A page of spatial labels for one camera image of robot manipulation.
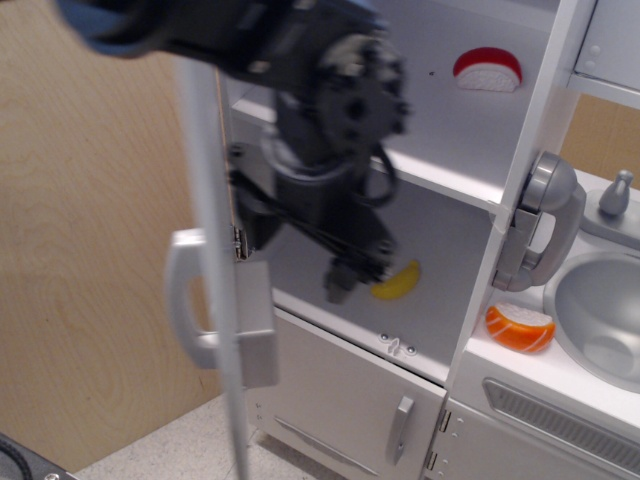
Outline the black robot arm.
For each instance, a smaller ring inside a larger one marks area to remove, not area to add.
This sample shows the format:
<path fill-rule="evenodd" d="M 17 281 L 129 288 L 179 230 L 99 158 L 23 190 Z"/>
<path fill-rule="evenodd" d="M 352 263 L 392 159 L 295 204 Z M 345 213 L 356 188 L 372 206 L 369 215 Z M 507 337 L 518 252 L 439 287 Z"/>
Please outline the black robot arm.
<path fill-rule="evenodd" d="M 397 191 L 384 140 L 405 127 L 402 58 L 365 1 L 61 1 L 100 54 L 163 51 L 269 88 L 276 120 L 235 143 L 230 182 L 252 249 L 283 224 L 331 253 L 327 299 L 388 272 L 396 243 L 376 215 Z"/>

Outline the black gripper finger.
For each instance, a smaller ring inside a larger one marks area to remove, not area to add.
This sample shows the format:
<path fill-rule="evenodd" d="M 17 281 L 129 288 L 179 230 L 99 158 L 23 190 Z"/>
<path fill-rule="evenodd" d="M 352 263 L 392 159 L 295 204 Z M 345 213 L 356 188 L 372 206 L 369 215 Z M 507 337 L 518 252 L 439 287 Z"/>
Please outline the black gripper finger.
<path fill-rule="evenodd" d="M 358 259 L 334 257 L 324 276 L 326 300 L 332 304 L 343 303 L 365 281 L 362 267 Z"/>
<path fill-rule="evenodd" d="M 238 209 L 249 247 L 264 249 L 281 229 L 282 221 L 268 204 L 261 201 L 240 200 Z"/>

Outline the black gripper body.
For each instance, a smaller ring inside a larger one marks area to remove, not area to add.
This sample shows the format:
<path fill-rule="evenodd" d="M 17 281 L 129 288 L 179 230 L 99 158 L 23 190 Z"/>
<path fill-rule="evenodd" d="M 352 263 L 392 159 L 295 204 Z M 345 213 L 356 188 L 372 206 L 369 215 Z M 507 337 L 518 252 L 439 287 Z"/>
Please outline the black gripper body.
<path fill-rule="evenodd" d="M 396 171 L 381 144 L 362 157 L 307 167 L 278 135 L 255 145 L 236 142 L 228 150 L 230 183 L 240 200 L 268 204 L 288 224 L 334 257 L 358 259 L 363 283 L 388 273 L 396 241 L 374 213 L 398 188 Z"/>

